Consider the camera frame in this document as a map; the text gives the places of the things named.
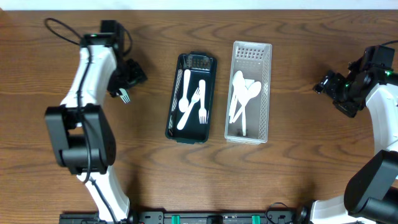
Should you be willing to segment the white plastic basket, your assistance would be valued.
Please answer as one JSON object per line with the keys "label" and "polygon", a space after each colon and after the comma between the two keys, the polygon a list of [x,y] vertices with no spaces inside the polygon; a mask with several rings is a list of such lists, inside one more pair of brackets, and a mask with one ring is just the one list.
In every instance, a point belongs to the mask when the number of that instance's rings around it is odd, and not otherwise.
{"label": "white plastic basket", "polygon": [[[271,89],[272,45],[256,42],[235,41],[231,59],[228,102],[224,137],[227,141],[243,144],[262,144],[267,142],[269,127],[270,89]],[[261,82],[261,91],[246,105],[246,136],[243,136],[242,114],[234,122],[229,122],[229,109],[233,95],[233,77],[242,71],[244,79]],[[236,112],[240,109],[239,101]]]}

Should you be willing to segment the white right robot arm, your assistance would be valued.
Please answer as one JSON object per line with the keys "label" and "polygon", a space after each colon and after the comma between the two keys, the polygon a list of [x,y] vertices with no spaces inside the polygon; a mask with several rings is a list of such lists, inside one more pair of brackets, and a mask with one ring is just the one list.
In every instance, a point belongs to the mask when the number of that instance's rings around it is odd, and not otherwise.
{"label": "white right robot arm", "polygon": [[312,203],[307,223],[397,223],[397,74],[368,71],[344,88],[361,98],[373,126],[374,156],[349,180],[343,195]]}

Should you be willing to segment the white plastic spoon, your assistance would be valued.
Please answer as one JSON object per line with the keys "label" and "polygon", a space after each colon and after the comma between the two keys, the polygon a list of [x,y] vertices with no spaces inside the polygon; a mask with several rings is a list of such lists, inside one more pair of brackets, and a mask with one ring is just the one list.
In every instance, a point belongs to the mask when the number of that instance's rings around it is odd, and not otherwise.
{"label": "white plastic spoon", "polygon": [[254,82],[249,86],[249,88],[246,88],[243,86],[240,91],[237,94],[238,101],[241,104],[240,109],[236,112],[236,114],[233,116],[231,123],[234,123],[239,116],[245,111],[246,105],[248,104],[249,100],[252,98],[255,98],[259,92],[261,91],[261,82]]}
{"label": "white plastic spoon", "polygon": [[[250,86],[255,82],[253,79],[245,79],[245,88],[246,90],[242,93],[241,104],[247,103],[249,101],[249,97],[251,96]],[[246,108],[243,108],[242,112],[242,130],[243,136],[246,136]]]}
{"label": "white plastic spoon", "polygon": [[233,77],[233,95],[231,98],[231,104],[229,109],[229,122],[233,122],[234,114],[236,111],[236,105],[238,102],[238,95],[241,93],[242,87],[245,87],[245,81],[242,71],[238,70]]}

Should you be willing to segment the pale green plastic fork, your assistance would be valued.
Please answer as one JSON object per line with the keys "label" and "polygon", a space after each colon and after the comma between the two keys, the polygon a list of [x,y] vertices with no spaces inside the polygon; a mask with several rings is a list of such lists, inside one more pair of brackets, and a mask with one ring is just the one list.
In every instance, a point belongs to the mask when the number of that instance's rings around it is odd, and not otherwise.
{"label": "pale green plastic fork", "polygon": [[123,101],[125,104],[128,104],[128,103],[131,102],[130,97],[129,97],[129,93],[128,93],[127,90],[124,89],[124,88],[120,88],[120,89],[119,89],[119,97],[122,99],[122,101]]}

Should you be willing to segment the white plastic fork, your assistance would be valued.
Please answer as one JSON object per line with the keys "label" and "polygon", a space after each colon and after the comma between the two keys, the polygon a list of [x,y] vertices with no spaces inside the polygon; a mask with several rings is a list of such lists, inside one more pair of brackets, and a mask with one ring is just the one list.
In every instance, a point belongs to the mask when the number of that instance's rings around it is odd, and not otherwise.
{"label": "white plastic fork", "polygon": [[207,110],[205,108],[206,81],[199,81],[200,89],[200,109],[198,110],[200,124],[206,123]]}
{"label": "white plastic fork", "polygon": [[183,73],[183,95],[178,102],[178,108],[181,113],[186,112],[188,105],[189,105],[189,100],[187,98],[187,92],[188,92],[188,87],[189,87],[189,82],[190,82],[190,76],[191,76],[191,71],[189,69],[186,69]]}
{"label": "white plastic fork", "polygon": [[192,96],[191,102],[186,112],[184,112],[183,116],[181,117],[180,121],[177,124],[178,130],[182,130],[185,127],[194,104],[197,103],[199,100],[200,100],[200,88],[198,87]]}

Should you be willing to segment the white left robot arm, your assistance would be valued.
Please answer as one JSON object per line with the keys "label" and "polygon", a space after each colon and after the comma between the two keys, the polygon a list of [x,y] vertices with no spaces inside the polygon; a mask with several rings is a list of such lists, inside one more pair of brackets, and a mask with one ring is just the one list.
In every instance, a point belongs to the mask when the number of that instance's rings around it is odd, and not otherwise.
{"label": "white left robot arm", "polygon": [[45,112],[56,162],[88,189],[97,223],[133,223],[129,197],[114,169],[116,140],[103,111],[105,95],[129,103],[129,81],[137,67],[125,62],[122,44],[81,44],[73,83],[59,106]]}

